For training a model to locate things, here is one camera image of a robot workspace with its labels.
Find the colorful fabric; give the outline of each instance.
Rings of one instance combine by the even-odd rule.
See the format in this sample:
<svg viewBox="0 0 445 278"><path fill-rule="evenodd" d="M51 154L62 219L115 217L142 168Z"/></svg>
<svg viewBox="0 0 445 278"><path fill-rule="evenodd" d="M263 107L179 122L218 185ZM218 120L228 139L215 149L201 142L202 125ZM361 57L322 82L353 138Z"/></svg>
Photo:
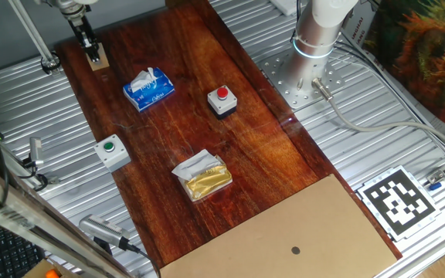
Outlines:
<svg viewBox="0 0 445 278"><path fill-rule="evenodd" d="M445 0L382 0L364 47L445 122Z"/></svg>

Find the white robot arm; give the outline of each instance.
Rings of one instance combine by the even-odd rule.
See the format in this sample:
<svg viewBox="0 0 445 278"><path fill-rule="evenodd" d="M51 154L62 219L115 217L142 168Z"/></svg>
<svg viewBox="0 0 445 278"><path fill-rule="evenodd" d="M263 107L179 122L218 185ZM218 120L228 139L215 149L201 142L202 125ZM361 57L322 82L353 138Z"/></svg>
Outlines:
<svg viewBox="0 0 445 278"><path fill-rule="evenodd" d="M312 91L312 80L325 75L325 67L341 24L358 0L312 0L301 14L293 38L292 57L280 78L297 91Z"/></svg>
<svg viewBox="0 0 445 278"><path fill-rule="evenodd" d="M312 14L322 27L331 28L341 24L346 15L355 6L358 0L313 0Z"/></svg>

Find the cardboard sheet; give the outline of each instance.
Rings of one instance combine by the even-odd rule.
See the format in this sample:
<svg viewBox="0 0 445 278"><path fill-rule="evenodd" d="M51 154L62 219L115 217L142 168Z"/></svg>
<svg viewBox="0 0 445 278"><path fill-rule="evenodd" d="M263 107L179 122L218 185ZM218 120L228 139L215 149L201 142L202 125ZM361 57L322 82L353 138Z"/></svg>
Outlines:
<svg viewBox="0 0 445 278"><path fill-rule="evenodd" d="M161 273L164 278L370 278L395 262L331 175L168 264Z"/></svg>

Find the emergency stop button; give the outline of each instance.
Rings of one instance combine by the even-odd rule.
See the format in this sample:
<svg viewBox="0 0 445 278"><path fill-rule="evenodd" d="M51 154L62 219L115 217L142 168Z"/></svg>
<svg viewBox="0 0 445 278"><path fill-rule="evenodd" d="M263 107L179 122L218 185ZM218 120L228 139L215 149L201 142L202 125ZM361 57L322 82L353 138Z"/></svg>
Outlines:
<svg viewBox="0 0 445 278"><path fill-rule="evenodd" d="M220 87L217 90L217 98L219 98L220 100L225 100L228 97L228 89L226 89L225 87Z"/></svg>

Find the metal mounting plate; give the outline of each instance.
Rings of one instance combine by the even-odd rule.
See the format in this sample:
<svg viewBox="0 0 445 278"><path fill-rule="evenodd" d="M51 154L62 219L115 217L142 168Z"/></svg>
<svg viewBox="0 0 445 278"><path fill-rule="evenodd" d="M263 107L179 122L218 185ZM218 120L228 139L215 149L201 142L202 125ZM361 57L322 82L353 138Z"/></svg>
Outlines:
<svg viewBox="0 0 445 278"><path fill-rule="evenodd" d="M271 56L263 60L260 64L264 75L273 84L276 90L283 96L292 110L299 110L302 107L307 106L309 103L313 103L316 99L322 98L320 93L316 90L307 89L303 86L301 90L298 90L295 86L285 84L280 80L280 71L282 65L289 59L293 49L286 50L277 55ZM340 90L345 81L341 78L341 75L328 63L326 66L326 74L322 78L322 83L331 91Z"/></svg>

